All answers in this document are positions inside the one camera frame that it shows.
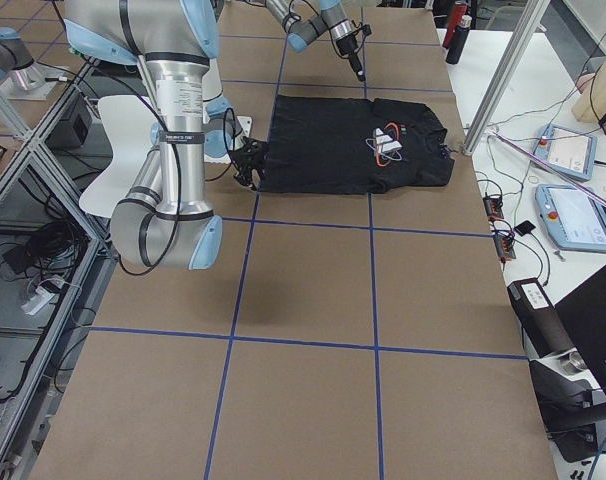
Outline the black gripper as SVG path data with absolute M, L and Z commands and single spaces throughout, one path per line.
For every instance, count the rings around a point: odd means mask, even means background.
M 254 138 L 245 138 L 243 155 L 251 165 L 263 165 L 267 153 L 267 142 Z
M 341 38 L 335 39 L 334 44 L 338 49 L 339 56 L 348 59 L 352 71 L 360 82 L 366 81 L 364 67 L 358 56 L 358 43 L 356 35 L 349 33 Z

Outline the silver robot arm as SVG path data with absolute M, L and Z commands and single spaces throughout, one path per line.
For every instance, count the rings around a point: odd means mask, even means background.
M 203 100 L 203 78 L 219 54 L 208 1 L 69 1 L 68 42 L 81 54 L 135 65 L 143 105 L 158 130 L 152 151 L 111 216 L 121 266 L 145 275 L 159 266 L 207 269 L 217 258 L 222 219 L 205 195 L 206 154 L 222 149 L 240 183 L 261 174 L 267 144 L 244 136 L 225 100 Z
M 334 53 L 349 63 L 359 82 L 366 81 L 360 51 L 372 33 L 371 27 L 350 19 L 341 1 L 318 1 L 317 7 L 310 1 L 303 1 L 313 13 L 307 19 L 296 12 L 295 1 L 246 1 L 246 4 L 267 9 L 281 25 L 289 46 L 297 53 L 328 34 Z

